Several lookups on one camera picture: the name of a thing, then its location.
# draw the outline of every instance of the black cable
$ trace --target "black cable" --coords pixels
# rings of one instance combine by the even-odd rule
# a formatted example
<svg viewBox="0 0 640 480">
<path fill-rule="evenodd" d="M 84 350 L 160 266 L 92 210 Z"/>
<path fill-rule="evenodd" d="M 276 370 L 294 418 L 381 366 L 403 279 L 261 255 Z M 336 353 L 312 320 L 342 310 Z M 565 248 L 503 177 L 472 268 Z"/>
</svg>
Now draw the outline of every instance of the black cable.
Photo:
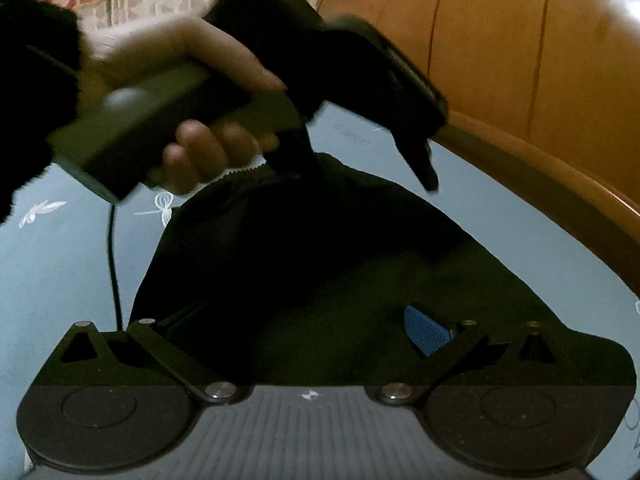
<svg viewBox="0 0 640 480">
<path fill-rule="evenodd" d="M 120 292 L 118 291 L 118 279 L 116 277 L 116 265 L 113 257 L 113 224 L 116 218 L 116 206 L 109 208 L 109 226 L 107 227 L 107 255 L 109 258 L 109 273 L 111 275 L 111 290 L 113 291 L 113 304 L 116 310 L 116 330 L 122 332 L 122 308 L 120 306 Z"/>
</svg>

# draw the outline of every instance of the ribbed gray surface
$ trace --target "ribbed gray surface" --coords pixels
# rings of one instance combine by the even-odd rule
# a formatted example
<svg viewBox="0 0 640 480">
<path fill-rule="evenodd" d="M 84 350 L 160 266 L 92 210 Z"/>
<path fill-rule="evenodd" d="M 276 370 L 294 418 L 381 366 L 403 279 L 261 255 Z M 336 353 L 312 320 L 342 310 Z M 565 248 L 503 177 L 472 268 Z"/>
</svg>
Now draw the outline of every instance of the ribbed gray surface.
<svg viewBox="0 0 640 480">
<path fill-rule="evenodd" d="M 192 433 L 155 462 L 104 480 L 488 480 L 439 450 L 414 414 L 382 406 L 361 387 L 258 386 L 204 411 Z M 37 479 L 78 476 L 39 467 Z M 577 471 L 547 480 L 584 480 Z"/>
</svg>

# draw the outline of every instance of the hand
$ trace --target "hand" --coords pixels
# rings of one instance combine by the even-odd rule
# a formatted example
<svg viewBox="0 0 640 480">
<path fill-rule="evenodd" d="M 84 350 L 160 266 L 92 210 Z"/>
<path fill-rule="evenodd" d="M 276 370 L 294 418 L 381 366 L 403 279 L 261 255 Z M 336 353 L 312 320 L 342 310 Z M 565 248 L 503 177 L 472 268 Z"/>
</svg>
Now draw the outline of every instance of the hand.
<svg viewBox="0 0 640 480">
<path fill-rule="evenodd" d="M 115 89 L 187 56 L 222 72 L 248 91 L 286 89 L 247 47 L 188 14 L 156 16 L 86 32 L 81 51 L 79 116 Z M 187 194 L 227 168 L 246 166 L 259 153 L 277 147 L 278 138 L 272 132 L 256 139 L 238 124 L 185 121 L 176 131 L 176 141 L 165 147 L 155 180 L 168 191 Z"/>
</svg>

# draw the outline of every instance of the handle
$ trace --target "handle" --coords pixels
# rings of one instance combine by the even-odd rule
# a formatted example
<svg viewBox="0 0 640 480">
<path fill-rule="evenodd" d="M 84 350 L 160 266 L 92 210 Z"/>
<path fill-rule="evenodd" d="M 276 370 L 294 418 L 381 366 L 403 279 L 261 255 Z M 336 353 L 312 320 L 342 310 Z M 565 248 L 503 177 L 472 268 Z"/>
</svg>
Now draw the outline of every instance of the handle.
<svg viewBox="0 0 640 480">
<path fill-rule="evenodd" d="M 56 163 L 117 204 L 161 164 L 162 150 L 187 119 L 237 121 L 252 134 L 303 125 L 285 92 L 251 94 L 225 75 L 183 60 L 112 92 L 100 107 L 53 132 L 48 141 Z"/>
</svg>

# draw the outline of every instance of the black fabric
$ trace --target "black fabric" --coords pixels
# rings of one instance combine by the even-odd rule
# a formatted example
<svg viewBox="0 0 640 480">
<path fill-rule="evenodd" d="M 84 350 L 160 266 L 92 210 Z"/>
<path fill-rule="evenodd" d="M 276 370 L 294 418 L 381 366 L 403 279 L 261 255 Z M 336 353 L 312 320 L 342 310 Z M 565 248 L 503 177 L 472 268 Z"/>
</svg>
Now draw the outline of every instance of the black fabric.
<svg viewBox="0 0 640 480">
<path fill-rule="evenodd" d="M 418 301 L 477 320 L 495 342 L 544 322 L 590 383 L 635 384 L 622 346 L 569 330 L 437 208 L 327 154 L 318 160 L 324 187 L 263 165 L 174 209 L 131 319 L 200 301 L 166 337 L 236 383 L 384 384 L 422 359 L 402 324 Z"/>
<path fill-rule="evenodd" d="M 0 222 L 14 192 L 52 161 L 46 136 L 76 117 L 78 82 L 28 45 L 80 68 L 78 16 L 40 0 L 0 0 L 0 134 L 12 163 L 0 167 Z"/>
</svg>

